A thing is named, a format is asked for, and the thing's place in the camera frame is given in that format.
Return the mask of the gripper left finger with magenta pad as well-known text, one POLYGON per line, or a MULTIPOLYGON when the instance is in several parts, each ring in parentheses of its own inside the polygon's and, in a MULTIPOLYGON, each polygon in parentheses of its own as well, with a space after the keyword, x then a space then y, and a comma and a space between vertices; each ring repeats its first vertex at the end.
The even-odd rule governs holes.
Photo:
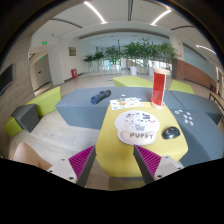
POLYGON ((84 149, 70 158, 63 158, 48 169, 48 172, 84 187, 96 157, 94 146, 84 149))

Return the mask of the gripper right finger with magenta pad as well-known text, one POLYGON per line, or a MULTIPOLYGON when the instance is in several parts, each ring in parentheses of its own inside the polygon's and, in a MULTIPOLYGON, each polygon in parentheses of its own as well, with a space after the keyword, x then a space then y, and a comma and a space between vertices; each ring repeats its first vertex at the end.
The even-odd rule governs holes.
POLYGON ((159 156, 138 145, 134 146, 133 155, 146 185, 183 169, 183 165, 170 156, 159 156))

